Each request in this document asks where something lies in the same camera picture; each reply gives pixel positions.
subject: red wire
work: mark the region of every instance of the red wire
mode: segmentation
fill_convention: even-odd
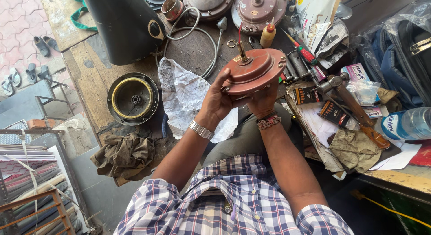
[[[240,29],[238,30],[238,35],[239,35],[238,42],[241,42],[241,28],[242,28],[242,21],[241,21],[241,24],[240,24]]]

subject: checkered shirt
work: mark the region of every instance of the checkered shirt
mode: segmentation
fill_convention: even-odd
[[[227,202],[231,213],[224,209]],[[180,196],[163,179],[136,191],[114,234],[353,234],[324,205],[309,205],[296,221],[274,175],[259,154],[231,157],[199,171]]]

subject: green cloth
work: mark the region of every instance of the green cloth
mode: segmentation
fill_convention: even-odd
[[[87,5],[85,4],[84,0],[75,0],[77,2],[80,2],[83,4],[83,7],[81,7],[80,9],[78,9],[75,13],[73,13],[70,16],[70,19],[72,20],[72,23],[79,29],[84,29],[84,30],[90,30],[90,31],[97,31],[97,27],[88,27],[84,24],[79,23],[77,20],[79,18],[79,16],[81,15],[81,12],[88,12],[88,8]]]

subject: kinley water bottle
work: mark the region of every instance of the kinley water bottle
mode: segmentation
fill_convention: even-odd
[[[404,110],[380,117],[374,129],[386,139],[431,139],[431,107]]]

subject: gray cord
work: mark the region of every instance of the gray cord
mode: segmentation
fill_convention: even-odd
[[[194,26],[193,27],[182,27],[182,28],[178,28],[178,29],[175,29],[174,30],[174,28],[175,28],[175,26],[177,25],[177,23],[178,23],[178,21],[181,19],[181,17],[184,15],[184,13],[185,12],[187,12],[187,11],[189,11],[189,10],[191,10],[191,9],[194,9],[194,10],[196,10],[196,12],[197,12],[197,19],[196,19],[196,23],[194,24]],[[210,34],[208,34],[208,32],[206,32],[205,30],[203,30],[203,29],[201,29],[201,28],[197,28],[196,26],[197,26],[197,24],[198,24],[198,22],[199,22],[199,18],[200,18],[200,13],[199,13],[199,10],[196,8],[196,7],[190,7],[190,8],[187,8],[181,15],[180,15],[180,17],[178,17],[178,19],[177,19],[177,21],[175,21],[175,23],[172,25],[172,28],[171,28],[171,30],[170,30],[170,32],[168,33],[168,34],[166,34],[166,38],[168,38],[167,39],[167,41],[166,41],[166,45],[165,45],[165,49],[164,49],[164,51],[163,51],[163,56],[165,56],[166,55],[166,50],[168,49],[168,45],[169,45],[169,42],[171,41],[171,40],[181,40],[181,39],[184,39],[184,38],[186,38],[187,36],[189,36],[194,30],[198,30],[198,31],[201,31],[201,32],[203,32],[203,33],[205,33],[207,36],[208,36],[208,38],[211,40],[211,42],[213,43],[213,47],[214,47],[214,51],[215,51],[215,54],[214,54],[214,59],[213,59],[213,61],[211,62],[211,64],[209,65],[209,67],[207,68],[207,70],[200,76],[201,78],[207,78],[210,74],[211,74],[211,72],[213,71],[213,69],[214,69],[214,66],[216,65],[216,61],[217,61],[217,55],[218,55],[218,50],[219,50],[219,48],[220,48],[220,41],[221,41],[221,39],[222,39],[222,34],[223,34],[223,29],[220,29],[220,36],[218,37],[218,43],[217,43],[217,45],[216,45],[216,43],[214,42],[214,40],[213,40],[213,38],[211,37],[211,35]],[[175,33],[175,32],[177,32],[177,31],[181,31],[181,30],[188,30],[188,29],[190,29],[190,31],[187,33],[187,34],[185,34],[184,36],[182,36],[182,37],[179,37],[179,38],[172,38],[171,37],[171,35],[173,34],[173,33]],[[156,65],[157,65],[157,67],[159,67],[159,62],[158,62],[158,60],[157,60],[157,55],[154,55],[154,57],[155,57],[155,59],[156,59]]]

